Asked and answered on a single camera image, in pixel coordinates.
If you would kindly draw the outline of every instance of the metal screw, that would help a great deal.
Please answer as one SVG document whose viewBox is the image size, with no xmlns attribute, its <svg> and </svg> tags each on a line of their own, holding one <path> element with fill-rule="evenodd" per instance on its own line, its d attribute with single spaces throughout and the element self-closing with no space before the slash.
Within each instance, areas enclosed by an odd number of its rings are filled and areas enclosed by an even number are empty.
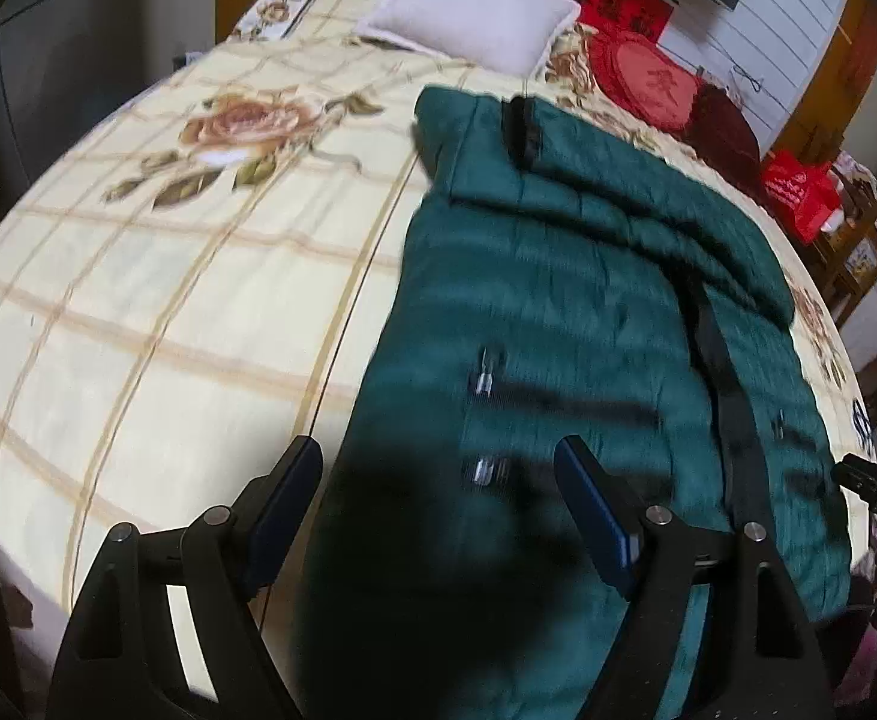
<svg viewBox="0 0 877 720">
<path fill-rule="evenodd" d="M 645 517 L 656 525 L 668 525 L 672 521 L 672 512 L 664 506 L 650 506 L 645 509 Z"/>
<path fill-rule="evenodd" d="M 133 534 L 133 527 L 128 522 L 120 522 L 113 525 L 109 531 L 109 541 L 125 541 Z"/>
<path fill-rule="evenodd" d="M 207 509 L 205 514 L 202 514 L 202 519 L 206 525 L 221 525 L 224 522 L 229 522 L 231 514 L 232 509 L 227 506 L 213 506 L 211 509 Z"/>
<path fill-rule="evenodd" d="M 758 522 L 747 522 L 743 530 L 744 534 L 752 541 L 764 541 L 765 536 L 768 536 L 768 532 Z"/>
</svg>

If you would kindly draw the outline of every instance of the green jacket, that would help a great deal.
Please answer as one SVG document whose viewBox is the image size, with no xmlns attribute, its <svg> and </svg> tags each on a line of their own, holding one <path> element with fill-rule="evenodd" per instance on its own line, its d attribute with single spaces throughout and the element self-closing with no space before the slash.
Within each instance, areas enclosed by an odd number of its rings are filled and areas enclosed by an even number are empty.
<svg viewBox="0 0 877 720">
<path fill-rule="evenodd" d="M 296 606 L 310 720 L 575 717 L 626 603 L 555 489 L 557 442 L 580 435 L 648 503 L 729 530 L 684 278 L 704 285 L 752 405 L 776 544 L 811 618 L 848 595 L 845 500 L 761 232 L 714 191 L 541 100 L 528 105 L 531 136 L 509 143 L 504 110 L 436 87 L 416 105 L 434 186 L 409 227 Z M 497 397 L 474 395 L 483 365 Z M 696 589 L 660 717 L 680 711 L 705 601 Z"/>
</svg>

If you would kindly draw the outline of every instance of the wooden chair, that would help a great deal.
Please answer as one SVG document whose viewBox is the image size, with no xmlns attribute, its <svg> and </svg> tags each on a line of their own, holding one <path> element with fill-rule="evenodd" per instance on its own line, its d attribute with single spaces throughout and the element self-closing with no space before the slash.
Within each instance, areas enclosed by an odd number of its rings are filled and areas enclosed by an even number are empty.
<svg viewBox="0 0 877 720">
<path fill-rule="evenodd" d="M 877 262 L 858 278 L 848 269 L 849 255 L 863 240 L 872 243 L 877 258 L 877 197 L 866 182 L 843 180 L 843 183 L 859 211 L 859 218 L 854 225 L 844 224 L 834 236 L 819 233 L 812 245 L 819 258 L 819 267 L 812 269 L 812 277 L 829 311 L 834 314 L 840 309 L 835 320 L 839 328 L 877 281 Z"/>
</svg>

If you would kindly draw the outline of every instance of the white pillow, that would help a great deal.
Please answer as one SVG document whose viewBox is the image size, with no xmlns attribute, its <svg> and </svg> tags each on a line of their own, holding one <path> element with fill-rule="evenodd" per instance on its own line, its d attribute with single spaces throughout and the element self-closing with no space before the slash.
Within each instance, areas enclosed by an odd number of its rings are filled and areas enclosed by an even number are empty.
<svg viewBox="0 0 877 720">
<path fill-rule="evenodd" d="M 381 0 L 355 33 L 524 78 L 579 11 L 574 0 Z"/>
</svg>

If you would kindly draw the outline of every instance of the bed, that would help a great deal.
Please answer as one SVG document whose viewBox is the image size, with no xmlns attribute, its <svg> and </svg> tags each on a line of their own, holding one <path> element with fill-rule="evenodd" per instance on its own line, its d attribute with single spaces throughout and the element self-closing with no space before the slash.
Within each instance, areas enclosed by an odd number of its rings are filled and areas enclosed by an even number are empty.
<svg viewBox="0 0 877 720">
<path fill-rule="evenodd" d="M 15 632 L 47 669 L 112 524 L 181 527 L 298 434 L 334 463 L 429 185 L 411 128 L 427 84 L 538 95 L 740 208 L 795 297 L 835 458 L 872 453 L 848 354 L 784 234 L 600 93 L 579 28 L 522 80 L 350 36 L 376 0 L 289 1 L 259 1 L 233 39 L 102 122 L 0 226 L 0 571 L 32 602 Z M 281 39 L 255 30 L 280 18 Z M 857 560 L 867 510 L 848 504 Z M 253 603 L 280 669 L 307 536 Z M 210 691 L 184 593 L 171 597 L 186 674 Z"/>
</svg>

